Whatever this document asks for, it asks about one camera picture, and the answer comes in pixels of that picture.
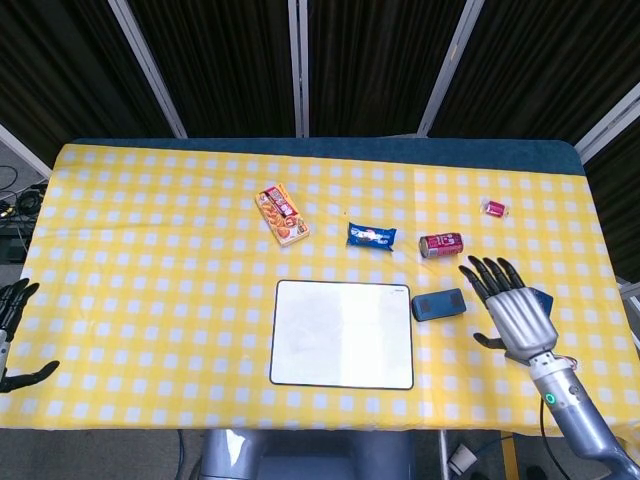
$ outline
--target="whiteboard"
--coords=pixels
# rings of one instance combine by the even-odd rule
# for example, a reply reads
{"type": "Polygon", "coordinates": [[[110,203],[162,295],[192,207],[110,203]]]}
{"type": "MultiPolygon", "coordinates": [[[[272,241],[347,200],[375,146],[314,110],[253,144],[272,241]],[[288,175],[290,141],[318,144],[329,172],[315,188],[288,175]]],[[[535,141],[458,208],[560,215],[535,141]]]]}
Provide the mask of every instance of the whiteboard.
{"type": "Polygon", "coordinates": [[[271,381],[412,388],[409,304],[406,285],[281,280],[271,381]]]}

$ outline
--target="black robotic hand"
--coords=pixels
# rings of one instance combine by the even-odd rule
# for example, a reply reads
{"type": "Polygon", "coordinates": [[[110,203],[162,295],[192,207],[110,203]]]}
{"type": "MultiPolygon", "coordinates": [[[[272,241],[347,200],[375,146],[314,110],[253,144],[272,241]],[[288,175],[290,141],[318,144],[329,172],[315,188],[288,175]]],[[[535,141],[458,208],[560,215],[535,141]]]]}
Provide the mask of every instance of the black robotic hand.
{"type": "Polygon", "coordinates": [[[478,275],[465,266],[460,271],[471,282],[487,307],[499,338],[488,338],[476,332],[473,338],[483,347],[506,350],[506,356],[521,363],[550,351],[558,333],[544,312],[532,289],[527,288],[516,269],[504,258],[498,263],[490,258],[469,256],[478,275]]]}
{"type": "Polygon", "coordinates": [[[38,372],[15,377],[7,376],[6,363],[11,341],[22,320],[22,311],[27,301],[36,293],[39,286],[38,283],[29,285],[29,279],[23,278],[13,285],[0,288],[0,370],[2,371],[0,393],[35,385],[46,379],[60,365],[60,362],[55,360],[46,364],[38,372]]]}

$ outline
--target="black curtain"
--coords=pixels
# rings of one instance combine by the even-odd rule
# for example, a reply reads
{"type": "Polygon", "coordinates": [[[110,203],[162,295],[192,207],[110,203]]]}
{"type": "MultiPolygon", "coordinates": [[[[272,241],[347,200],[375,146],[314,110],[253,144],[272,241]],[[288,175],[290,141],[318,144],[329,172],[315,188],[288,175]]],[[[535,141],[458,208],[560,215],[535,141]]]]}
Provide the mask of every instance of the black curtain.
{"type": "Polygon", "coordinates": [[[576,143],[639,81],[637,0],[488,0],[429,136],[576,143]]]}
{"type": "Polygon", "coordinates": [[[190,137],[294,136],[287,0],[130,0],[190,137]]]}
{"type": "Polygon", "coordinates": [[[77,137],[172,136],[106,0],[1,2],[0,97],[49,166],[77,137]]]}
{"type": "Polygon", "coordinates": [[[640,282],[640,119],[586,165],[616,275],[640,282]]]}
{"type": "Polygon", "coordinates": [[[463,0],[309,0],[313,136],[415,133],[463,0]]]}

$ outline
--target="metal robotic hand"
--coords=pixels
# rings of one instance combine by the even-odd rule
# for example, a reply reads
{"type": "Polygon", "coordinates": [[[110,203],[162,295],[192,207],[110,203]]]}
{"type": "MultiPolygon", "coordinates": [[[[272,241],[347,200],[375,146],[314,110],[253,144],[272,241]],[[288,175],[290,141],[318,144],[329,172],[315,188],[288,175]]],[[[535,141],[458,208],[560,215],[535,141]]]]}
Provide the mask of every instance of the metal robotic hand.
{"type": "Polygon", "coordinates": [[[6,364],[11,341],[22,320],[22,311],[27,301],[36,293],[39,286],[38,283],[29,285],[29,279],[23,278],[13,285],[0,288],[0,371],[2,372],[0,393],[35,385],[46,379],[60,365],[60,362],[55,360],[47,363],[38,372],[15,377],[7,376],[6,364]]]}
{"type": "Polygon", "coordinates": [[[480,277],[465,266],[460,271],[489,310],[500,338],[481,333],[474,338],[487,348],[505,349],[507,357],[529,367],[533,383],[577,456],[604,463],[611,470],[608,480],[640,479],[640,467],[618,443],[572,363],[551,351],[558,332],[533,291],[505,259],[498,259],[500,265],[483,260],[469,257],[480,277]]]}

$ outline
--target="yellow checkered tablecloth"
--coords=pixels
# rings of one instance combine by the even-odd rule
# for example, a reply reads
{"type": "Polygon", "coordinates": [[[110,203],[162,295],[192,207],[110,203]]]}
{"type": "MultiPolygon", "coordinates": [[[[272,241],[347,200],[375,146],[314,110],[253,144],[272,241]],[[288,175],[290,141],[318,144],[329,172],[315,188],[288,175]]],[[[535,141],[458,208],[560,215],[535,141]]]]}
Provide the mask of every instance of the yellow checkered tablecloth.
{"type": "Polygon", "coordinates": [[[466,257],[420,257],[420,235],[450,231],[465,254],[504,256],[555,297],[556,351],[580,360],[594,401],[630,438],[640,365],[584,177],[81,145],[58,157],[24,271],[42,286],[9,357],[10,373],[61,365],[0,397],[2,425],[537,433],[527,370],[471,337],[496,331],[457,272],[466,257]],[[311,228],[285,249],[254,204],[277,182],[311,228]],[[511,216],[482,214],[483,198],[511,216]],[[345,246],[349,220],[396,227],[395,251],[345,246]],[[459,287],[468,311],[414,323],[410,391],[276,386],[282,278],[459,287]]]}

